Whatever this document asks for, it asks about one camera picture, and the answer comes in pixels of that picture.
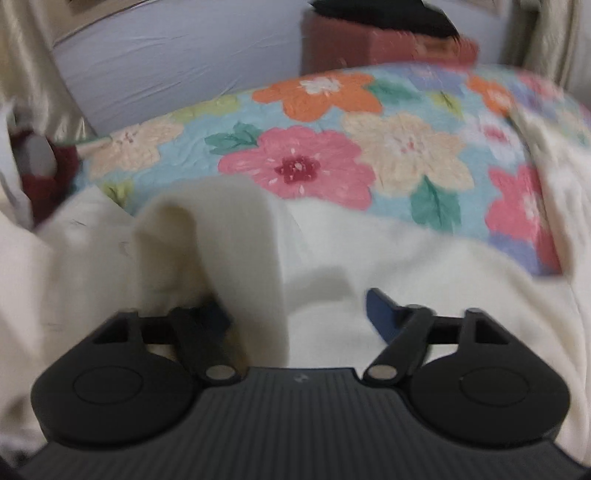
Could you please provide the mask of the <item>cream fleece garment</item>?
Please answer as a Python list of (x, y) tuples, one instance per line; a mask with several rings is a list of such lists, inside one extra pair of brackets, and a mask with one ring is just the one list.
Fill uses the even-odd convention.
[(558, 436), (590, 459), (590, 152), (534, 114), (518, 129), (538, 169), (563, 273), (318, 199), (283, 200), (242, 176), (179, 182), (136, 215), (95, 187), (37, 231), (1, 205), (1, 453), (43, 442), (29, 392), (40, 373), (121, 309), (161, 315), (214, 296), (254, 366), (363, 368), (383, 342), (367, 289), (444, 315), (491, 314), (566, 381)]

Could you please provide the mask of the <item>black folded clothes on box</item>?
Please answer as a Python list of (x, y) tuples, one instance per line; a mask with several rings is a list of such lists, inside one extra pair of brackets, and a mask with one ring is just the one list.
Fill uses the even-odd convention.
[(318, 0), (318, 15), (382, 30), (408, 31), (436, 38), (459, 38), (460, 33), (440, 9), (420, 0)]

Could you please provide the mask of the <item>red and white plush toy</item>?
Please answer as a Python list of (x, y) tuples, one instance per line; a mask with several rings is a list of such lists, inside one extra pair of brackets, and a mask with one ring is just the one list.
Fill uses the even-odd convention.
[(36, 227), (67, 198), (81, 160), (75, 146), (57, 145), (32, 130), (10, 134), (9, 139)]

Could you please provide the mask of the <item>floral quilted bedspread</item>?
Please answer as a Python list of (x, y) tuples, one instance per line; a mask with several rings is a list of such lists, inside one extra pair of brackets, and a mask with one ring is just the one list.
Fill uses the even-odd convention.
[(95, 185), (135, 213), (173, 183), (242, 175), (283, 199), (478, 239), (553, 275), (560, 264), (515, 107), (590, 143), (589, 111), (532, 74), (392, 64), (280, 81), (113, 132), (79, 146), (73, 187)]

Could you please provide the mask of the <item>beige curtain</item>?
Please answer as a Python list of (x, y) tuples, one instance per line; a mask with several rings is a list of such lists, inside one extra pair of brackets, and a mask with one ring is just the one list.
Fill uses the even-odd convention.
[(57, 143), (95, 135), (63, 81), (29, 1), (1, 3), (1, 105), (9, 125)]

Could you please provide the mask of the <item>red storage box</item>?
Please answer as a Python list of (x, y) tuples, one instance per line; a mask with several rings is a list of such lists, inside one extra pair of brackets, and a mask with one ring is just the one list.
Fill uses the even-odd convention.
[(304, 74), (401, 62), (473, 66), (480, 53), (478, 43), (468, 37), (442, 39), (383, 30), (328, 18), (314, 11), (304, 14), (301, 32)]

